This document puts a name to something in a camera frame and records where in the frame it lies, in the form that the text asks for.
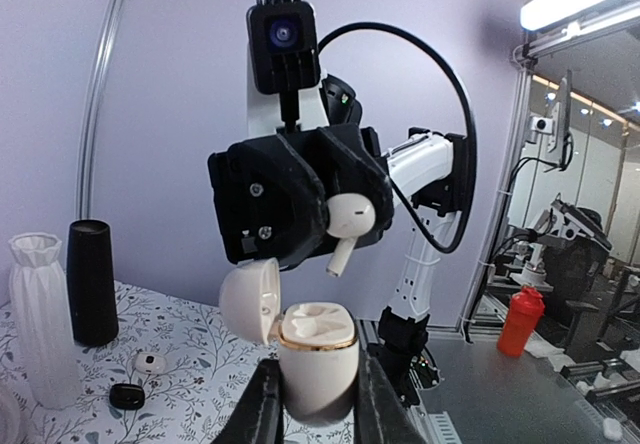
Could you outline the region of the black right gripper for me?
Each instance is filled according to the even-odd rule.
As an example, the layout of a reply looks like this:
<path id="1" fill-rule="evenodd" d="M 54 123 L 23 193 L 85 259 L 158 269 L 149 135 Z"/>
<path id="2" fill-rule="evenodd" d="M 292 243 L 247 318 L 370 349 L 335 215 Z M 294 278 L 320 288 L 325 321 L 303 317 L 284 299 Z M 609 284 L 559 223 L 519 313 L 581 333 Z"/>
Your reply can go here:
<path id="1" fill-rule="evenodd" d="M 275 258 L 285 270 L 334 251 L 327 201 L 354 193 L 374 207 L 376 244 L 394 216 L 388 168 L 372 127 L 318 127 L 244 140 L 208 158 L 213 202 L 229 262 Z"/>

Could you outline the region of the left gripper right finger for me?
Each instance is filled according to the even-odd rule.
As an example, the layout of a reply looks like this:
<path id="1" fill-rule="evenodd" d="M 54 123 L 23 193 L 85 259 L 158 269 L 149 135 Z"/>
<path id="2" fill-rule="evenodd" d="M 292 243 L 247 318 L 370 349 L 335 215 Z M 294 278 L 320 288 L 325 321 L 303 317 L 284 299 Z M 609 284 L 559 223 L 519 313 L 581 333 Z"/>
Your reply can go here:
<path id="1" fill-rule="evenodd" d="M 354 442 L 424 443 L 409 419 L 382 366 L 361 349 L 354 394 Z"/>

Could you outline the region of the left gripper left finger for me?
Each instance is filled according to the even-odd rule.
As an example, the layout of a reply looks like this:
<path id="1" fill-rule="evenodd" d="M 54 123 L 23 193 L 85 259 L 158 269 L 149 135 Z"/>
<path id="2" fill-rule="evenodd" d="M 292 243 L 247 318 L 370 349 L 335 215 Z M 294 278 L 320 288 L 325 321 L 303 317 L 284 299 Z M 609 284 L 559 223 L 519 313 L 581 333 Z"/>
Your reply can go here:
<path id="1" fill-rule="evenodd" d="M 282 397 L 278 361 L 261 360 L 214 443 L 282 443 Z"/>

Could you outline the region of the beige earbud with stem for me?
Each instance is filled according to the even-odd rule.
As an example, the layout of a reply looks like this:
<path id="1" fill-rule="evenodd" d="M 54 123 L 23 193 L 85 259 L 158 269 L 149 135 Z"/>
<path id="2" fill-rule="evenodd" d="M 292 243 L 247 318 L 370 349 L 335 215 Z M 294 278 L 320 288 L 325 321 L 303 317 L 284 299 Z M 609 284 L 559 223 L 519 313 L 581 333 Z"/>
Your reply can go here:
<path id="1" fill-rule="evenodd" d="M 340 277 L 360 237 L 373 229 L 376 211 L 372 202 L 357 193 L 336 194 L 327 201 L 329 225 L 327 234 L 338 240 L 327 273 Z"/>

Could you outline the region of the beige earbud charging case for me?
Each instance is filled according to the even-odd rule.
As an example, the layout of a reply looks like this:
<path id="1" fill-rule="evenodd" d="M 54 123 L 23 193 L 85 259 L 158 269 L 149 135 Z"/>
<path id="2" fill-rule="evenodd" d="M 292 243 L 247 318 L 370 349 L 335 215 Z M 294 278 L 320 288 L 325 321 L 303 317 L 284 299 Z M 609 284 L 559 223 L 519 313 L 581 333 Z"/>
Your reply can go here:
<path id="1" fill-rule="evenodd" d="M 222 320 L 237 337 L 277 344 L 284 406 L 296 421 L 332 425 L 352 409 L 360 347 L 349 311 L 332 302 L 281 308 L 281 279 L 274 258 L 233 269 L 219 293 Z"/>

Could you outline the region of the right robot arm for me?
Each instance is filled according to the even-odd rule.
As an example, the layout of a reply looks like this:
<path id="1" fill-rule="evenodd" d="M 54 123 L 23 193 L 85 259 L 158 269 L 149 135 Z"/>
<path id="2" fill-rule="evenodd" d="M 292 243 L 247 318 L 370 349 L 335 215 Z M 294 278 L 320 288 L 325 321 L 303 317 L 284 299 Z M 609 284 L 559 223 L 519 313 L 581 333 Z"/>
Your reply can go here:
<path id="1" fill-rule="evenodd" d="M 284 270 L 327 255 L 328 200 L 341 191 L 389 197 L 412 218 L 412 241 L 402 281 L 383 310 L 380 342 L 369 346 L 408 406 L 419 388 L 436 385 L 426 351 L 434 269 L 465 232 L 475 186 L 471 139 L 413 127 L 407 140 L 382 151 L 362 127 L 362 107 L 343 80 L 320 88 L 329 126 L 322 131 L 276 131 L 231 145 L 207 161 L 214 207 L 228 260 L 275 258 Z"/>

